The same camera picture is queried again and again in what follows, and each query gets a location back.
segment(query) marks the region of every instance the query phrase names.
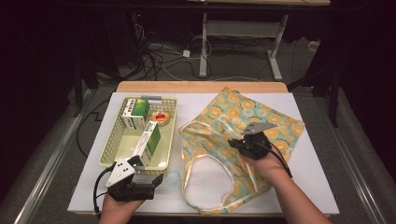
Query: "printed bag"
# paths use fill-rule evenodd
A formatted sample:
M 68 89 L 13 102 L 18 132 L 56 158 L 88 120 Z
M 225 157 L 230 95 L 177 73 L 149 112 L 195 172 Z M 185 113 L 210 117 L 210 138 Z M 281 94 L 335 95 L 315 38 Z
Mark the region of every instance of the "printed bag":
M 192 163 L 202 157 L 210 157 L 219 162 L 233 183 L 232 190 L 223 198 L 219 207 L 200 208 L 193 202 L 187 202 L 200 214 L 231 212 L 271 187 L 239 156 L 238 150 L 228 144 L 230 138 L 243 138 L 241 132 L 250 122 L 270 122 L 276 125 L 275 128 L 265 130 L 264 133 L 288 161 L 304 129 L 304 122 L 248 99 L 238 91 L 227 87 L 198 117 L 179 128 L 184 161 L 182 171 L 184 195 L 186 196 Z

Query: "desk leg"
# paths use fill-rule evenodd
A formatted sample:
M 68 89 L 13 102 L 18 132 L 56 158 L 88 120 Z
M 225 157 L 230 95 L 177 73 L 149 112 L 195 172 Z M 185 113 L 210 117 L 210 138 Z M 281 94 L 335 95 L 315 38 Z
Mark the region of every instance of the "desk leg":
M 207 48 L 206 48 L 206 22 L 207 13 L 204 13 L 204 18 L 202 20 L 202 49 L 201 49 L 201 61 L 199 66 L 199 76 L 206 77 L 206 66 L 207 66 Z
M 282 35 L 283 35 L 283 32 L 285 31 L 286 22 L 288 21 L 288 17 L 289 17 L 289 15 L 284 15 L 282 18 L 282 22 L 279 24 L 279 27 L 277 28 L 274 49 L 267 51 L 268 60 L 271 65 L 271 68 L 272 68 L 272 71 L 274 74 L 274 78 L 276 81 L 282 80 L 282 76 L 280 75 L 280 71 L 279 71 L 279 66 L 277 65 L 277 62 L 276 62 L 276 53 L 277 53 L 277 50 L 279 49 L 280 41 L 282 40 Z
M 332 80 L 332 95 L 330 99 L 329 117 L 334 128 L 338 128 L 337 124 L 337 106 L 338 106 L 338 88 L 340 86 L 340 71 L 334 72 Z
M 76 118 L 81 111 L 82 108 L 82 87 L 81 87 L 81 69 L 80 69 L 80 63 L 78 62 L 75 69 L 75 95 L 76 95 L 76 111 L 73 114 L 73 118 Z

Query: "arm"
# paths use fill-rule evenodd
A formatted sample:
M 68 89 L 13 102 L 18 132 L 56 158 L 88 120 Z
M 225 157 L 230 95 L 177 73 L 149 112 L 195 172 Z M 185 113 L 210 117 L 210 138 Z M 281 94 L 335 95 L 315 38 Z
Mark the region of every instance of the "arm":
M 100 224 L 127 223 L 131 219 L 134 211 L 144 201 L 131 201 L 128 203 L 116 202 L 110 195 L 106 194 L 103 200 L 102 215 L 99 220 Z
M 259 174 L 268 179 L 276 191 L 280 207 L 288 223 L 331 223 L 290 179 L 281 162 L 271 153 L 254 161 L 243 157 Z

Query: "gray carpet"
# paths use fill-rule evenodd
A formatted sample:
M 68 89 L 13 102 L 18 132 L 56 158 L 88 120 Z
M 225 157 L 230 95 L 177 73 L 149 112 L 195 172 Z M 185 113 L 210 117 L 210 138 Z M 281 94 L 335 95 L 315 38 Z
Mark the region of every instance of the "gray carpet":
M 226 56 L 216 56 L 216 54 L 225 53 L 228 49 L 214 50 L 213 56 L 209 58 L 212 68 L 212 76 L 209 79 L 235 77 L 227 80 L 251 81 L 251 79 L 241 78 L 249 77 L 263 81 L 274 81 L 271 69 L 267 65 L 263 54 L 263 49 L 269 49 L 271 43 L 270 40 L 264 40 L 259 46 L 236 49 Z M 304 39 L 296 43 L 282 43 L 276 58 L 285 83 L 291 83 L 304 76 L 314 56 L 314 53 L 306 50 L 307 43 L 308 41 Z M 176 44 L 168 44 L 168 47 L 179 52 L 184 49 Z M 168 54 L 163 57 L 167 57 L 167 60 L 176 58 L 176 56 Z M 191 60 L 189 62 L 192 62 L 194 73 L 197 74 L 198 62 Z M 120 69 L 124 73 L 129 71 L 125 65 Z M 175 78 L 197 80 L 196 77 L 191 75 L 190 66 L 187 63 L 177 64 L 166 70 L 171 75 L 161 71 L 158 74 L 158 80 L 175 80 Z M 95 93 L 87 111 L 91 111 L 107 99 L 117 86 L 117 83 L 103 79 L 103 76 L 99 78 L 101 80 L 100 88 Z M 367 212 L 368 210 L 363 205 L 361 196 L 357 192 L 356 183 L 350 178 L 350 172 L 339 150 L 339 139 L 334 132 L 342 136 L 343 142 L 361 172 L 361 176 L 373 193 L 384 222 L 394 222 L 396 220 L 396 187 L 394 181 L 385 170 L 381 160 L 376 156 L 359 122 L 353 116 L 353 112 L 350 111 L 342 90 L 340 90 L 337 112 L 339 128 L 336 130 L 332 128 L 323 113 L 323 109 L 325 110 L 328 104 L 328 99 L 314 98 L 309 88 L 297 88 L 292 92 L 340 209 L 340 215 L 331 217 L 333 223 L 373 223 L 370 213 Z M 0 223 L 13 223 L 17 218 L 35 182 L 46 166 L 53 149 L 57 147 L 59 141 L 64 137 L 65 130 L 71 124 L 75 108 L 75 105 L 70 105 L 25 165 L 14 188 L 1 204 Z M 106 104 L 95 111 L 99 112 L 98 118 L 96 118 L 96 115 L 89 115 L 81 126 L 78 135 L 85 153 L 89 153 L 100 127 L 100 118 L 106 111 Z M 73 135 L 56 176 L 50 183 L 35 216 L 32 217 L 32 223 L 97 223 L 96 217 L 76 215 L 66 211 L 84 162 L 85 158 L 79 152 L 76 138 Z M 134 217 L 133 221 L 136 223 L 195 223 L 194 220 L 180 217 Z M 199 219 L 197 221 L 204 223 L 241 223 L 246 221 L 252 224 L 285 223 L 282 218 L 224 218 L 223 220 Z

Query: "wooden board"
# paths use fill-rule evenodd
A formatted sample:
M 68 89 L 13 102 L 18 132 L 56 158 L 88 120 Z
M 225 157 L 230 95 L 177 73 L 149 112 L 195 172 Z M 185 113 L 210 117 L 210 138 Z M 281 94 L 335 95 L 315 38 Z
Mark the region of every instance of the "wooden board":
M 236 3 L 236 4 L 261 4 L 261 5 L 285 5 L 285 6 L 328 6 L 330 0 L 206 0 L 208 3 Z
M 283 82 L 123 81 L 117 92 L 220 92 L 224 87 L 249 93 L 288 92 Z

